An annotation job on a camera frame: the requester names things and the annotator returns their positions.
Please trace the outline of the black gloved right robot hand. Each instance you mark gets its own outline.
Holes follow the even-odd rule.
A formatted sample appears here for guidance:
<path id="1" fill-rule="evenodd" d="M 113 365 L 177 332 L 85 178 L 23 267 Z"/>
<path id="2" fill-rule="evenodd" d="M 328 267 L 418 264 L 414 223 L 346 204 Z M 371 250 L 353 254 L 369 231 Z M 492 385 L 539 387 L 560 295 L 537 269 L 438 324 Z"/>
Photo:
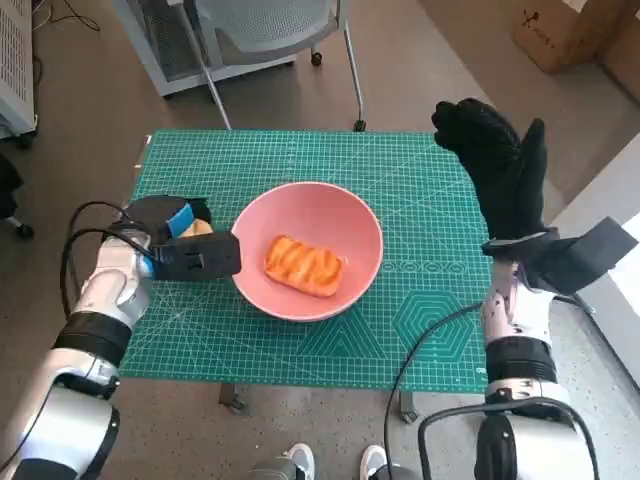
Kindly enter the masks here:
<path id="1" fill-rule="evenodd" d="M 474 98 L 439 102 L 431 120 L 435 142 L 454 153 L 471 178 L 490 239 L 516 240 L 546 230 L 543 120 L 533 119 L 519 136 L 495 108 Z"/>

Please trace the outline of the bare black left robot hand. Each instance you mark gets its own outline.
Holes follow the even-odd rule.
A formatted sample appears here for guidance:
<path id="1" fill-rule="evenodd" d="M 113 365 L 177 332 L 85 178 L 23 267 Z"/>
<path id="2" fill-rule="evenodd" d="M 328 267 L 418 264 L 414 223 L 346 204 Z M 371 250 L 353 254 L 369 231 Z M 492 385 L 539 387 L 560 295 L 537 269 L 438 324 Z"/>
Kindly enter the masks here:
<path id="1" fill-rule="evenodd" d="M 213 232 L 205 198 L 145 196 L 130 203 L 124 212 L 136 226 L 150 234 L 153 244 Z"/>

